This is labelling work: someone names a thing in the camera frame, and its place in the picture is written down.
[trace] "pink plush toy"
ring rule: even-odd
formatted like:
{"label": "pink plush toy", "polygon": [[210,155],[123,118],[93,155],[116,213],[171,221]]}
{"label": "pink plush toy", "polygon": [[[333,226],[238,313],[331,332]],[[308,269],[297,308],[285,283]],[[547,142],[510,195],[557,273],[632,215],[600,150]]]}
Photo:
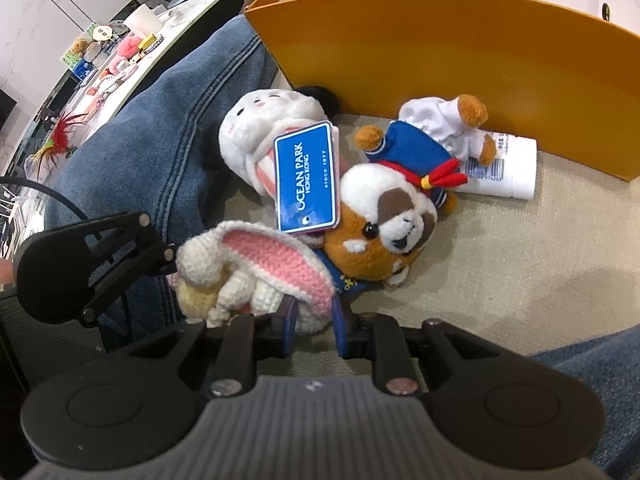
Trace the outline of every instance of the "pink plush toy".
{"label": "pink plush toy", "polygon": [[109,72],[113,75],[120,73],[118,64],[125,60],[131,59],[138,53],[138,47],[140,46],[140,38],[136,36],[129,36],[120,42],[116,51],[116,57],[114,57],[109,63]]}

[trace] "black cable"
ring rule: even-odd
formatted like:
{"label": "black cable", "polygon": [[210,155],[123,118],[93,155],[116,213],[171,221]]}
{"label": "black cable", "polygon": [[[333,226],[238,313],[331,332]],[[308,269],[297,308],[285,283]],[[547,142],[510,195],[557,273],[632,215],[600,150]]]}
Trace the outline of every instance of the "black cable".
{"label": "black cable", "polygon": [[61,193],[58,193],[54,189],[51,189],[49,186],[45,186],[44,184],[41,184],[34,180],[29,180],[28,178],[24,178],[21,176],[0,176],[0,184],[5,184],[7,186],[30,187],[31,189],[35,189],[36,191],[39,191],[41,193],[44,193],[45,195],[52,197],[53,199],[60,202],[62,205],[68,207],[69,209],[71,209],[71,212],[74,213],[79,219],[81,220],[89,219],[88,216],[85,215],[82,212],[82,210],[76,204],[71,202],[71,200],[69,200],[66,196],[64,196]]}
{"label": "black cable", "polygon": [[[79,219],[83,221],[89,220],[89,217],[85,215],[84,212],[76,204],[71,202],[71,200],[69,200],[62,193],[51,189],[49,186],[45,186],[44,184],[21,176],[0,176],[0,184],[4,184],[6,186],[22,186],[35,189],[36,191],[44,193],[45,195],[50,196],[54,200],[60,202],[62,205],[66,206]],[[95,238],[97,240],[102,240],[102,235],[100,233],[95,233]],[[109,257],[109,263],[114,263],[113,258]],[[122,311],[124,313],[125,324],[127,327],[127,339],[129,340],[129,342],[133,342],[133,325],[131,322],[131,312],[129,310],[129,302],[127,301],[126,292],[122,293],[120,299],[122,300]]]}

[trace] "black clamp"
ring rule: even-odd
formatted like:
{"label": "black clamp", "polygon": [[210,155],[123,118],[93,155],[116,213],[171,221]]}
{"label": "black clamp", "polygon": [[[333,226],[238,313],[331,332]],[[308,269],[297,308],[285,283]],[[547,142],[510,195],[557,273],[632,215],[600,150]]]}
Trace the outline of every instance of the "black clamp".
{"label": "black clamp", "polygon": [[333,318],[341,357],[372,361],[379,390],[416,397],[442,434],[484,462],[555,468],[587,456],[602,434],[600,400],[580,381],[440,319],[402,328],[339,301]]}
{"label": "black clamp", "polygon": [[144,212],[36,233],[14,258],[17,297],[41,322],[91,327],[140,276],[175,272],[175,251]]}
{"label": "black clamp", "polygon": [[210,400],[251,390],[257,361],[286,357],[297,312],[239,314],[228,326],[181,321],[36,387],[21,412],[40,459],[78,470],[114,470],[178,444]]}

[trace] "blue tag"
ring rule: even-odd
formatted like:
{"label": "blue tag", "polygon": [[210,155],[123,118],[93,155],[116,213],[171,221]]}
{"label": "blue tag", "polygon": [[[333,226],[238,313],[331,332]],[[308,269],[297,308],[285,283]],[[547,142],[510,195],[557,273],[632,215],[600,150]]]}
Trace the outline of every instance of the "blue tag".
{"label": "blue tag", "polygon": [[303,233],[334,227],[339,218],[331,123],[278,137],[273,151],[278,229]]}

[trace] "jeans seam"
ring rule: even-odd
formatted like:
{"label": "jeans seam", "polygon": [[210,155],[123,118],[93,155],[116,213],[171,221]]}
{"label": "jeans seam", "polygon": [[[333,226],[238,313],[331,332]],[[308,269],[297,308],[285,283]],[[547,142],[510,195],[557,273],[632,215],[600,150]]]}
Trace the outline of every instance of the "jeans seam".
{"label": "jeans seam", "polygon": [[[190,113],[187,116],[187,120],[184,122],[180,136],[180,143],[175,152],[174,160],[169,172],[169,178],[162,186],[161,199],[156,206],[156,214],[154,217],[158,219],[160,226],[160,234],[162,239],[166,240],[168,234],[168,223],[172,203],[175,198],[175,193],[180,185],[180,181],[185,171],[186,161],[193,145],[193,139],[198,131],[198,122],[202,118],[203,113],[209,107],[210,103],[215,99],[220,87],[228,81],[229,77],[237,71],[238,67],[244,63],[247,58],[255,51],[259,46],[260,39],[257,36],[251,38],[245,47],[243,47],[238,54],[232,59],[224,70],[207,86],[205,91],[201,94],[200,98],[194,103]],[[190,135],[184,135],[184,133],[191,130]],[[174,301],[172,301],[171,294],[168,291],[168,284],[159,283],[160,297],[163,303],[162,310],[163,316],[168,324],[177,321],[177,315],[175,312]]]}

